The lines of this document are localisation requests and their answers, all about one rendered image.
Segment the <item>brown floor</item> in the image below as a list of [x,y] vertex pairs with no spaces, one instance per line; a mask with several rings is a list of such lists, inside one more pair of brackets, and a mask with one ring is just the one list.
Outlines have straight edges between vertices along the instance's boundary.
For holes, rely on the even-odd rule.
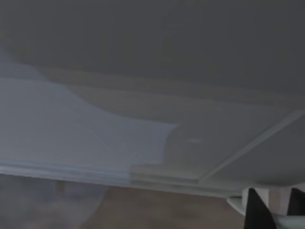
[[241,229],[243,223],[222,198],[112,187],[81,229]]

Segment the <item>floor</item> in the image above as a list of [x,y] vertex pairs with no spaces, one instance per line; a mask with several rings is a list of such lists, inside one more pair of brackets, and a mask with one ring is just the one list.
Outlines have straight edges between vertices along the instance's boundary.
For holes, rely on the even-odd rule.
[[0,175],[0,229],[223,229],[221,198]]

